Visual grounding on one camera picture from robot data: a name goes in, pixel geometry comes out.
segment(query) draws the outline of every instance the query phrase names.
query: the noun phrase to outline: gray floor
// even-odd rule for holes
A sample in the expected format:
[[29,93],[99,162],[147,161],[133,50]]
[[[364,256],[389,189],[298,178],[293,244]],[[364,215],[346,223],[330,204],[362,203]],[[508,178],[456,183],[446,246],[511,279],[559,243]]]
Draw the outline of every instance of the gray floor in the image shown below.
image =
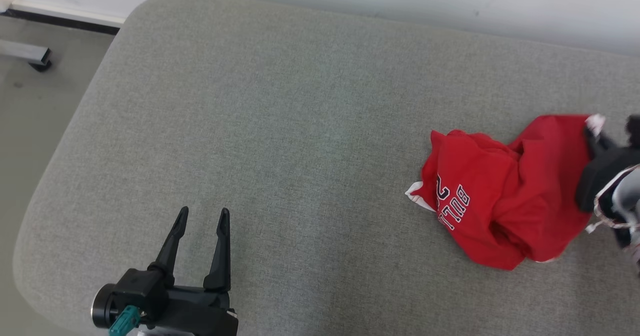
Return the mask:
[[40,74],[0,57],[0,334],[69,336],[19,295],[11,260],[32,193],[114,37],[0,17],[0,38],[48,46],[54,63]]

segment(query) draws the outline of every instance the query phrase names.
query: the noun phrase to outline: black baseboard strip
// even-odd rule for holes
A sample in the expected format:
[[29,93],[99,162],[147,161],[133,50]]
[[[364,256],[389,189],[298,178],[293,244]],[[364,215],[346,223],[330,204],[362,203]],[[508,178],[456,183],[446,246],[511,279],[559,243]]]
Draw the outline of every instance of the black baseboard strip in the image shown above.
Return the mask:
[[29,11],[20,11],[20,10],[14,10],[14,9],[9,9],[3,13],[0,13],[0,15],[15,17],[18,19],[36,21],[36,22],[43,22],[45,24],[52,24],[52,25],[58,25],[58,26],[64,26],[64,27],[73,27],[75,29],[82,29],[82,30],[88,30],[88,31],[95,31],[97,33],[104,33],[109,35],[116,35],[120,30],[119,27],[114,27],[114,26],[93,24],[92,22],[77,21],[77,20],[65,19],[63,17],[42,15],[38,13],[30,13]]

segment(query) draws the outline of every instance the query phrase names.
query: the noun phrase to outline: gray fabric tabletop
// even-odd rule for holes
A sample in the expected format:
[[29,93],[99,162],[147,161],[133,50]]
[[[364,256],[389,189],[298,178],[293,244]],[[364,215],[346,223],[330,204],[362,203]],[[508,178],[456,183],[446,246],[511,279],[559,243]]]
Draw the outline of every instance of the gray fabric tabletop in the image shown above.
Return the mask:
[[255,0],[150,0],[126,20],[32,198],[14,255],[31,306],[82,335],[100,286],[155,259],[190,207],[176,284],[202,285],[231,211],[240,335],[640,332],[602,227],[560,260],[476,265],[404,191],[429,133],[509,142],[594,113],[623,141],[640,60]]

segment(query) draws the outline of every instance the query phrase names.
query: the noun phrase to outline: red jersey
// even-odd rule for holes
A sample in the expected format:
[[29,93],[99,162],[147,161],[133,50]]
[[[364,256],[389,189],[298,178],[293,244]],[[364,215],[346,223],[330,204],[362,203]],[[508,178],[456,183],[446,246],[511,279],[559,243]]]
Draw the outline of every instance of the red jersey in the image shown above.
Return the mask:
[[559,256],[590,219],[574,202],[589,162],[588,115],[538,117],[510,145],[485,134],[431,132],[422,197],[476,263],[513,270]]

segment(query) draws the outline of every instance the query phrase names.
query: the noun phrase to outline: teal connector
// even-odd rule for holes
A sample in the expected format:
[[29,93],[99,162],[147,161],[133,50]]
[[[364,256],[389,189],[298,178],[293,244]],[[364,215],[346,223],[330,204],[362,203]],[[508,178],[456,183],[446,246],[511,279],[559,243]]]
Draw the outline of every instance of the teal connector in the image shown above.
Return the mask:
[[127,306],[109,329],[109,336],[126,336],[131,330],[140,326],[140,309]]

